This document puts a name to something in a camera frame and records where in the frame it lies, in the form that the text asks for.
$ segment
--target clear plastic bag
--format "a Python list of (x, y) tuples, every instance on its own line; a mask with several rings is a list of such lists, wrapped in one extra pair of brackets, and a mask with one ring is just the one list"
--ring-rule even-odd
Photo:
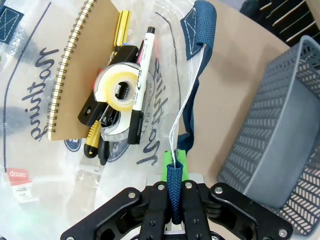
[(139, 47), (148, 26), (156, 28), (156, 41), (140, 145), (111, 142), (105, 168), (97, 158), (84, 156), (83, 139), (49, 141), (46, 137), (56, 68), (82, 1), (5, 3), (24, 14), (10, 44), (0, 43), (0, 94), (4, 96), (0, 100), (0, 234), (7, 240), (59, 239), (123, 188), (143, 190), (148, 176), (162, 172), (169, 133), (203, 55), (201, 51), (187, 61), (180, 24), (194, 1), (113, 3), (119, 11), (132, 11), (130, 44)]
[[(97, 190), (96, 207), (127, 187), (143, 190), (148, 176), (162, 173), (164, 152), (171, 149), (170, 131), (191, 90), (203, 51), (187, 61), (180, 20), (192, 9), (191, 0), (117, 0), (118, 9), (132, 11), (128, 42), (140, 46), (149, 26), (155, 27), (155, 43), (144, 95), (144, 120), (139, 145), (127, 148), (107, 165)], [(178, 127), (173, 136), (177, 143)]]

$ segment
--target marker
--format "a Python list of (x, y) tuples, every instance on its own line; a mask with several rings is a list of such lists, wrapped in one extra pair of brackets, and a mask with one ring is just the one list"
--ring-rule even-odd
[(144, 119), (142, 105), (144, 102), (144, 96), (147, 86), (147, 76), (149, 71), (150, 59), (152, 55), (152, 49), (154, 47), (155, 31), (156, 29), (154, 27), (148, 27), (148, 31), (145, 34), (143, 41), (143, 48), (141, 53), (142, 57), (140, 61), (138, 81), (135, 87), (130, 127), (128, 133), (128, 144), (131, 145), (140, 143), (141, 127)]

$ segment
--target red label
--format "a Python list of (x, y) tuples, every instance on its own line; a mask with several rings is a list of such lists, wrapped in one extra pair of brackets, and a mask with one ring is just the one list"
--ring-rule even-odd
[(31, 183), (31, 180), (29, 179), (28, 171), (25, 169), (8, 168), (7, 173), (8, 173), (11, 186)]

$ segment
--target spiral notebook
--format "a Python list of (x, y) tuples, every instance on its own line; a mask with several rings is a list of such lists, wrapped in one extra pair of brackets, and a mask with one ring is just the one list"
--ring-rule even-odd
[(99, 68), (113, 52), (119, 12), (110, 0), (85, 1), (61, 56), (48, 108), (50, 140), (86, 138), (78, 114), (92, 91)]

